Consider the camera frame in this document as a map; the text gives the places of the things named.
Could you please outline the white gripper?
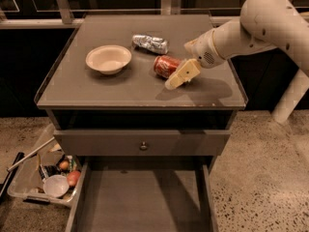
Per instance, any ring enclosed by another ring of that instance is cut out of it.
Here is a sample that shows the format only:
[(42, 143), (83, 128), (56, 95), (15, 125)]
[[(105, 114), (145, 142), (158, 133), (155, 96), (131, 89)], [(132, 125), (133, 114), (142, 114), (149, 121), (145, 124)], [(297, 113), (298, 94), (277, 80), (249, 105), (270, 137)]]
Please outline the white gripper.
[(190, 81), (200, 74), (201, 66), (205, 69), (211, 69), (225, 61), (214, 46), (213, 34), (214, 30), (211, 29), (197, 39), (184, 44), (185, 50), (192, 54), (199, 62), (196, 59), (183, 60), (165, 81), (166, 89), (174, 90)]

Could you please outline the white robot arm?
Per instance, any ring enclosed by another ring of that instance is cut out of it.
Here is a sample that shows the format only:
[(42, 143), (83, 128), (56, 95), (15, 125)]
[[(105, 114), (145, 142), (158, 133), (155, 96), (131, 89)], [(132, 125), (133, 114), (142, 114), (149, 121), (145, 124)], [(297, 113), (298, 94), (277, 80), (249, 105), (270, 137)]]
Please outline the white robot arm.
[(192, 55), (184, 60), (165, 82), (174, 90), (197, 76), (202, 68), (211, 69), (239, 55), (251, 55), (273, 48), (284, 51), (298, 71), (272, 111), (283, 124), (309, 89), (309, 23), (289, 0), (246, 0), (240, 16), (198, 38), (184, 48)]

